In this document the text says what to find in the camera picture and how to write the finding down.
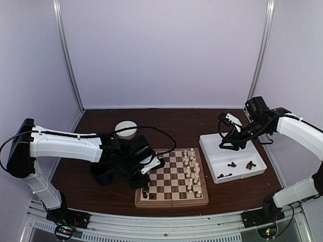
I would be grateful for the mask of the white plastic compartment tray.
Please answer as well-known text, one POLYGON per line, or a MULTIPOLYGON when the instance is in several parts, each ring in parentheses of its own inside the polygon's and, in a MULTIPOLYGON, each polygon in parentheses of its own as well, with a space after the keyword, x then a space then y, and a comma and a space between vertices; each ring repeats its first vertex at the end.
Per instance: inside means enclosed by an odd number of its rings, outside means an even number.
POLYGON ((201 135, 199 138, 199 144, 215 184, 259 175, 267 169, 264 160, 252 142, 249 141, 245 149, 233 151, 221 149, 219 147, 221 141, 222 138, 219 134, 201 135), (232 161, 237 164, 234 168, 227 166, 232 161), (246 164, 249 161, 256 164, 256 167, 253 167, 252 170, 246 169, 246 164))

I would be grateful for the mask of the wooden chess board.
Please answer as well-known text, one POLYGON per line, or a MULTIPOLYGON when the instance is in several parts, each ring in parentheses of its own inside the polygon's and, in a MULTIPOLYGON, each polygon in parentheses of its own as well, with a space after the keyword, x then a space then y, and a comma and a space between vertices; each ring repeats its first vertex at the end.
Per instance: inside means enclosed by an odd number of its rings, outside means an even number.
POLYGON ((183 151, 187 149, 175 149, 164 154, 165 165, 162 168, 149 171, 150 182, 147 198, 143 198, 143 188, 137 189, 135 193, 135 207, 137 208, 170 208, 170 207, 193 207, 205 206, 209 203, 206 181, 198 148, 195 149, 197 162, 200 164, 200 180, 202 185, 201 199, 187 199, 184 170, 183 151), (155 194, 151 200, 149 194, 155 194))

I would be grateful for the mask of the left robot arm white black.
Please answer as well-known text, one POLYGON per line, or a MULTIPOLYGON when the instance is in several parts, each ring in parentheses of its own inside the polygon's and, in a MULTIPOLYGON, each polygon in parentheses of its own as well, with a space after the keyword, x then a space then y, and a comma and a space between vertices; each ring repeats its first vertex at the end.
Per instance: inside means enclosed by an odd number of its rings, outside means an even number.
POLYGON ((29 189, 44 204, 48 214, 62 224, 69 223, 73 214, 67 208, 65 196, 41 172, 38 157, 60 157, 89 161, 104 173, 118 171, 133 189, 146 186, 148 172, 157 169, 158 159, 144 136, 131 140, 118 137, 118 131, 106 134, 77 134, 36 126, 32 118, 23 121, 12 143, 8 161, 2 169, 23 179, 29 189))

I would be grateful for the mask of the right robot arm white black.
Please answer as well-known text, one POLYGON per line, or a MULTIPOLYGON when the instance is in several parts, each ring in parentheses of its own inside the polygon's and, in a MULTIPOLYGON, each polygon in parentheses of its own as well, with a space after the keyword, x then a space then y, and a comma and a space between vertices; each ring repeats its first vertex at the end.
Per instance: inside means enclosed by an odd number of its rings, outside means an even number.
MULTIPOLYGON (((227 134, 221 134, 219 147, 238 151, 244 149, 247 142, 263 135, 281 135, 279 143, 274 150, 280 152, 280 158, 288 159, 288 164, 295 158, 300 162, 305 154, 310 156, 310 161, 315 158, 322 161, 322 130, 308 123, 293 112, 283 108, 269 108, 261 96, 256 96, 245 103, 245 110, 249 123, 243 125, 240 120, 230 113, 221 113, 218 116, 218 129, 226 125, 232 129, 227 134)), ((322 165, 309 176, 296 165, 297 174, 301 180, 268 196, 263 201, 263 208, 259 211, 262 222, 270 222, 285 206, 295 202, 304 202, 322 196, 322 165)))

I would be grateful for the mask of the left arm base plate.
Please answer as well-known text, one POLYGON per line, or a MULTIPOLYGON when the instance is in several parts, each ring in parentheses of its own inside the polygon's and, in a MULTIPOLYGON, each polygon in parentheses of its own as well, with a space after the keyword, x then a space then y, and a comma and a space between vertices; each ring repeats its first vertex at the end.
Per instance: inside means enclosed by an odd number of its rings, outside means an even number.
POLYGON ((46 219, 57 224, 86 229, 90 220, 90 214, 70 209, 68 209, 66 213, 49 210, 46 219))

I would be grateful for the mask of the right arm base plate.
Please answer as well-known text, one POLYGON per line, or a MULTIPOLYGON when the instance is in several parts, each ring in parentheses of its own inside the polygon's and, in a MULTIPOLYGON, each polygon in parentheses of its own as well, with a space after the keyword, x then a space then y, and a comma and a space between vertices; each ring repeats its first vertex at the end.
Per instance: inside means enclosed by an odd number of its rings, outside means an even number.
POLYGON ((274 212, 271 215, 266 215, 263 209, 256 210, 245 210, 241 213, 241 218, 245 228, 250 228, 254 226, 260 226, 267 223, 273 223, 277 220, 281 220, 285 218, 285 214, 282 210, 278 210, 278 212, 274 212))

